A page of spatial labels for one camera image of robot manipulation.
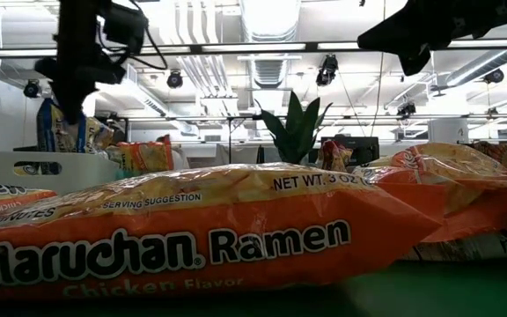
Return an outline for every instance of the white plastic crate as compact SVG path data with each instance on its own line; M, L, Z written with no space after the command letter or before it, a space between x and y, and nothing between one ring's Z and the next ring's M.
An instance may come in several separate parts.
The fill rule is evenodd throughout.
M18 162L55 162L57 175L19 175ZM82 153L0 151L0 184L54 190L58 195L116 180L119 165L100 155Z

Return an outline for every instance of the potted plant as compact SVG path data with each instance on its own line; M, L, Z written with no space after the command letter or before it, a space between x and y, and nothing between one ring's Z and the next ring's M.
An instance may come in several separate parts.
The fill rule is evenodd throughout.
M283 162L299 164L314 147L316 135L320 132L320 125L330 106L332 106L331 103L326 106L324 113L318 116L320 98L317 98L303 111L297 95L291 92L284 126L279 118L268 111L261 110L261 119L273 134L273 143L279 150L279 156Z

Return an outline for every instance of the ventilation duct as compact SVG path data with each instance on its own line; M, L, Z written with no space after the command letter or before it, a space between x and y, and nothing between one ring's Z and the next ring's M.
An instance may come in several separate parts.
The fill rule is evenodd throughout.
M449 74L445 80L448 86L456 87L466 84L476 78L483 77L499 69L507 63L507 49L489 51L462 68Z
M287 42L297 35L300 0L240 0L242 27L247 42ZM253 80L260 88L276 88L284 80L288 61L250 62Z

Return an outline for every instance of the table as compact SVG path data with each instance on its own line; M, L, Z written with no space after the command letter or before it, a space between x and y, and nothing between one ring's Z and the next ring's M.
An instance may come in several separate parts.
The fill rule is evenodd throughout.
M249 292L199 299L70 302L2 307L0 317L180 316L507 316L507 260L397 262L327 287Z

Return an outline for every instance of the wall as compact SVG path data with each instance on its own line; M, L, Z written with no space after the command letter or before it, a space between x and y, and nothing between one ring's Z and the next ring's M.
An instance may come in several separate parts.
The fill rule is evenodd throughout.
M36 113L41 103L41 99L28 99L22 89L0 81L0 151L36 145Z

